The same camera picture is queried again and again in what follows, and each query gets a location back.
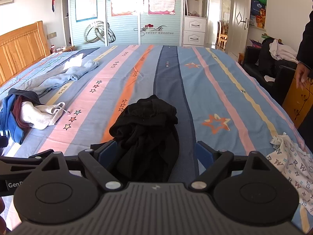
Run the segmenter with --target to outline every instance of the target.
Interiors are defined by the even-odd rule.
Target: white drawer cabinet
[[[204,46],[207,19],[193,16],[184,18],[184,37],[183,46]]]
[[[205,33],[184,31],[184,44],[204,46]]]
[[[195,31],[205,33],[207,20],[204,18],[185,17],[185,31]]]

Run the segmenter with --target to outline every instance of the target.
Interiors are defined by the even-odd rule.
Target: screw
[[[195,182],[192,182],[191,187],[193,189],[202,190],[207,187],[207,184],[204,183],[203,181],[195,181]]]
[[[122,186],[121,183],[118,182],[118,181],[110,181],[110,182],[107,182],[107,183],[105,184],[105,187],[106,187],[107,189],[111,189],[111,190],[118,189],[118,188],[120,188],[121,186]]]

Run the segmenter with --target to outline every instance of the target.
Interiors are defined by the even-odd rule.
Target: orange star
[[[230,128],[228,127],[228,122],[230,121],[230,118],[220,118],[217,114],[214,114],[214,116],[209,115],[208,120],[205,120],[205,122],[203,122],[202,124],[205,126],[209,126],[212,130],[213,134],[216,134],[220,129],[225,129],[227,131],[230,131]],[[220,126],[218,127],[214,127],[214,125],[212,125],[213,122],[220,122]]]
[[[191,63],[185,64],[185,66],[188,66],[188,68],[190,69],[190,68],[199,68],[200,65],[191,62]]]

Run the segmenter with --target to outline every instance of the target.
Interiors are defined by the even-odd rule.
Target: white towel
[[[275,136],[271,142],[275,152],[266,158],[297,189],[299,203],[313,215],[313,160],[288,135]]]
[[[30,101],[23,101],[21,107],[20,119],[24,123],[29,123],[30,127],[43,130],[47,126],[55,125],[57,120],[63,114],[65,103],[60,102],[57,105],[38,105],[35,106]]]
[[[287,60],[298,63],[297,52],[287,45],[281,45],[278,40],[270,44],[270,53],[275,60]]]

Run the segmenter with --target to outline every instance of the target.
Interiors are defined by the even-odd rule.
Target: light switch
[[[48,40],[49,40],[49,39],[52,39],[52,38],[54,38],[54,37],[57,37],[57,32],[47,34]]]

